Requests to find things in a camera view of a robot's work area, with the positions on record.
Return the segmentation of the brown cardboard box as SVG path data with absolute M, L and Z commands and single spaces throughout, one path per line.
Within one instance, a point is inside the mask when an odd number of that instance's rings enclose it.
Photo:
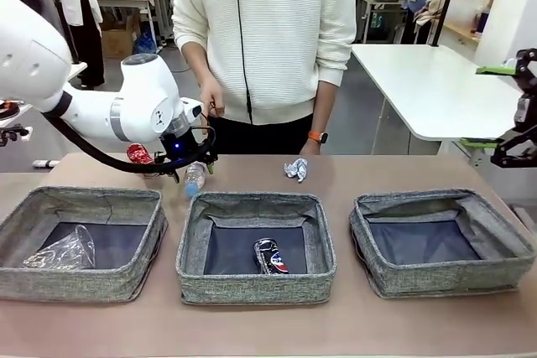
M 139 35 L 138 18 L 131 15 L 123 21 L 104 20 L 101 31 L 103 57 L 122 60 L 133 53 Z

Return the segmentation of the crushed dark blue soda can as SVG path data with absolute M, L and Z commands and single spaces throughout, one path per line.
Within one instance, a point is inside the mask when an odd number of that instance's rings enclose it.
M 261 238 L 253 243 L 255 262 L 260 274 L 288 274 L 276 240 Z

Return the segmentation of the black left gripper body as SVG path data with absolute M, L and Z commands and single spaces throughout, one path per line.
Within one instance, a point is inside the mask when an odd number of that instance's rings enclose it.
M 164 147 L 164 155 L 170 162 L 179 161 L 184 164 L 196 160 L 200 147 L 191 128 L 181 135 L 172 132 L 164 133 L 161 136 L 161 144 Z

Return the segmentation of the large white table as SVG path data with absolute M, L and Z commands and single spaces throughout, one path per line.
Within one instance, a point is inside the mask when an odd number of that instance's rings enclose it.
M 519 90 L 445 46 L 355 44 L 352 53 L 414 138 L 439 154 L 462 138 L 495 139 L 514 124 Z

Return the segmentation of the person in white sweater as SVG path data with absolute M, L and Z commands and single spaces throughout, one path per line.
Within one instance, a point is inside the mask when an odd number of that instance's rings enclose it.
M 309 116 L 356 35 L 355 0 L 175 0 L 172 19 L 178 46 L 205 48 L 225 118 L 254 125 Z

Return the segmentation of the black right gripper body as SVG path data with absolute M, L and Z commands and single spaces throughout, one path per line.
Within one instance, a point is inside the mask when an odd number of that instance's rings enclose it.
M 537 124 L 537 95 L 523 94 L 515 112 L 516 126 L 534 126 Z

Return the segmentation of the person's left forearm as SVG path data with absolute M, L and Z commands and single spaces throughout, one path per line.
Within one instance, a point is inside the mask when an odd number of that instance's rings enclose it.
M 324 132 L 327 128 L 335 100 L 338 86 L 320 81 L 315 96 L 313 118 L 310 130 L 314 133 Z

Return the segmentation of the black trousers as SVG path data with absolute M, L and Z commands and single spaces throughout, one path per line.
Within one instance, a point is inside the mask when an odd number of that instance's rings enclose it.
M 219 154 L 298 155 L 306 144 L 313 116 L 292 122 L 252 125 L 223 117 L 209 117 Z

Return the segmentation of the crumpled white paper ball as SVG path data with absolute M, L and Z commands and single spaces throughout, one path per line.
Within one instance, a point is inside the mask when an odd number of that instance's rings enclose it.
M 284 173 L 290 179 L 302 183 L 307 176 L 308 162 L 304 158 L 297 158 L 293 163 L 284 164 Z

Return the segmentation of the grey fabric basket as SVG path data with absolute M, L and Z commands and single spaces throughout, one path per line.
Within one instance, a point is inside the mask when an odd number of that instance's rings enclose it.
M 23 260 L 83 225 L 93 269 L 22 268 Z M 140 293 L 167 230 L 162 195 L 151 189 L 43 186 L 0 223 L 0 298 L 124 303 Z
M 288 274 L 259 273 L 253 243 L 261 238 L 276 240 Z M 203 192 L 190 202 L 175 270 L 187 304 L 321 304 L 336 256 L 314 195 Z
M 514 290 L 537 258 L 534 243 L 470 189 L 360 195 L 349 221 L 381 298 Z

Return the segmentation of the clear bottle with blue cap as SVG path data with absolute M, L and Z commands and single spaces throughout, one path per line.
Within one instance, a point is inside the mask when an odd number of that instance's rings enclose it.
M 184 174 L 184 192 L 187 198 L 193 198 L 201 191 L 206 182 L 206 166 L 200 162 L 189 165 Z

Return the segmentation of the black clamp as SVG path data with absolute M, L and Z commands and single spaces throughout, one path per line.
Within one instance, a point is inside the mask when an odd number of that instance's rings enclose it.
M 11 127 L 0 128 L 0 148 L 6 147 L 10 142 L 27 142 L 33 132 L 32 127 L 23 127 L 20 124 L 15 124 Z

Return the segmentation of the clear plastic container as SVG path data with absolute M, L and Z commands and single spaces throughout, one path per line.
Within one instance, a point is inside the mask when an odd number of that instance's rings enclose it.
M 95 245 L 87 228 L 76 225 L 68 235 L 23 260 L 22 268 L 72 271 L 93 269 Z

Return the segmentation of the red soda can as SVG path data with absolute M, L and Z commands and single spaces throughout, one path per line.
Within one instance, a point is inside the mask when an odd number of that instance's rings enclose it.
M 150 156 L 148 150 L 140 143 L 132 143 L 127 147 L 126 154 L 132 163 L 152 164 L 154 159 Z

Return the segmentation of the person in white coat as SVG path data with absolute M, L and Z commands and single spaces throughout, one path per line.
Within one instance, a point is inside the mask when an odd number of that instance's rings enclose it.
M 105 83 L 102 54 L 102 14 L 97 0 L 61 0 L 66 22 L 79 60 L 87 68 L 79 75 L 82 90 L 94 90 Z

